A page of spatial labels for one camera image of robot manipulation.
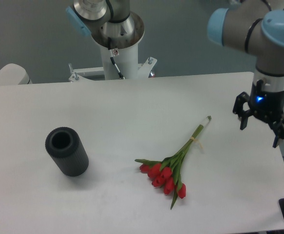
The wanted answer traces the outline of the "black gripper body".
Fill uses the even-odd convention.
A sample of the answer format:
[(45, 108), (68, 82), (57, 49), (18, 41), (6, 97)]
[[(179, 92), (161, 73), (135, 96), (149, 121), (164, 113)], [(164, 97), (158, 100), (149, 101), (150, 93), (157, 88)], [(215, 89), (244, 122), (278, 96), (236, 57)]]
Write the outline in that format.
[(284, 90), (266, 92), (252, 84), (248, 105), (257, 119), (268, 124), (279, 122), (283, 114)]

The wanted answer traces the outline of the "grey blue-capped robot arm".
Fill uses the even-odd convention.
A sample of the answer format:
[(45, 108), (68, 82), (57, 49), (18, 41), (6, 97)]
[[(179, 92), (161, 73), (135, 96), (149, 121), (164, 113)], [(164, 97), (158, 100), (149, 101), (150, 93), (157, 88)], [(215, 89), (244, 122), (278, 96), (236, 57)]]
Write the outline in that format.
[[(66, 8), (71, 24), (100, 47), (105, 79), (147, 78), (155, 62), (137, 61), (145, 32), (127, 0), (75, 0)], [(254, 116), (284, 140), (284, 0), (243, 0), (237, 9), (217, 9), (207, 25), (210, 41), (256, 57), (250, 94), (237, 96), (233, 112), (247, 126)]]

